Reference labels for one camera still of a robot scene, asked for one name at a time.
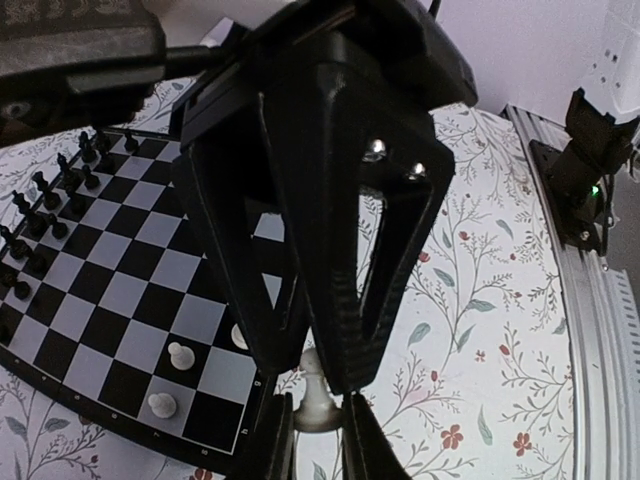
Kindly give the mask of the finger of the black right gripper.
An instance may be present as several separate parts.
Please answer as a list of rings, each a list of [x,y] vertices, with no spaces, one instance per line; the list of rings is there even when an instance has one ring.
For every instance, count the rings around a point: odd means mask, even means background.
[[[201,111],[194,98],[183,96],[172,111],[172,132],[181,141],[172,182],[194,236],[257,369],[281,374],[299,360],[305,312],[288,244],[278,242],[266,253],[283,275],[280,292],[271,297],[263,278],[266,261],[249,226],[249,208],[277,209],[257,110],[225,102]]]
[[[454,174],[432,116],[347,69],[318,75],[314,319],[331,390],[370,384]]]

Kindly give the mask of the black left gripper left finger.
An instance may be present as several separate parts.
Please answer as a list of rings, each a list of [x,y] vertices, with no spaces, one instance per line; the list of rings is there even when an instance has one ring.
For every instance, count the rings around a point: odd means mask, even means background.
[[[252,437],[249,478],[292,479],[294,437],[293,397],[274,395]]]

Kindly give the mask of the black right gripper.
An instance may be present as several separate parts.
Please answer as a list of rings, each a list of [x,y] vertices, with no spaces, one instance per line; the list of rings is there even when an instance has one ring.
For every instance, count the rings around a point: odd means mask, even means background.
[[[219,65],[175,103],[169,132],[273,148],[439,150],[432,113],[478,99],[474,74],[418,1],[286,1],[256,25],[235,20]]]

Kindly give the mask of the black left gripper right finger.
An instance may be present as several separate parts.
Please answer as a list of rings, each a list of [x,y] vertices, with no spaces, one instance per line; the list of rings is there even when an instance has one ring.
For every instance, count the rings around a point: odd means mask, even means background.
[[[342,409],[342,478],[410,479],[364,396],[360,393],[345,395]]]

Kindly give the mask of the white chess pawn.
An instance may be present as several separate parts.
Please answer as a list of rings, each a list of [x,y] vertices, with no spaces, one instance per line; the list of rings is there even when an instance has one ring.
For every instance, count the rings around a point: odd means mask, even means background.
[[[293,412],[294,428],[304,433],[326,433],[340,428],[342,411],[329,394],[324,371],[315,347],[306,349],[300,358],[305,391]]]
[[[249,349],[248,344],[238,324],[234,324],[231,329],[231,340],[238,349],[245,350],[245,351]]]
[[[167,347],[167,351],[170,363],[176,370],[188,371],[195,365],[195,353],[189,346],[171,342]]]

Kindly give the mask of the white chess piece corner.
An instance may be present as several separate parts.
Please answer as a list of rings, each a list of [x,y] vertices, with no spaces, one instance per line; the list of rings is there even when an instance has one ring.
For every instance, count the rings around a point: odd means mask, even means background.
[[[161,419],[169,419],[177,412],[177,402],[168,393],[152,393],[147,399],[152,413]]]

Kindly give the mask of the black and silver chessboard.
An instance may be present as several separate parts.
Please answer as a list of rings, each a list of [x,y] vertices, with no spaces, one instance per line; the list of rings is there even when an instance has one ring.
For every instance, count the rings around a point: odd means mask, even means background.
[[[72,282],[59,274],[23,305],[1,291],[1,363],[90,421],[176,459],[224,470],[255,428],[273,381],[231,340],[235,323],[171,181],[179,145],[137,133],[136,158],[107,188],[121,206]],[[195,365],[172,367],[171,342]],[[147,399],[168,393],[169,419]]]

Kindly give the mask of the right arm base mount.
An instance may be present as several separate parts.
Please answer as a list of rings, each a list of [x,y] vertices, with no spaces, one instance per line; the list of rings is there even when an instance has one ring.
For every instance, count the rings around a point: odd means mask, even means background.
[[[610,113],[598,112],[579,88],[566,114],[566,147],[529,142],[562,244],[607,253],[614,176],[632,156],[638,126],[637,118],[617,124]]]

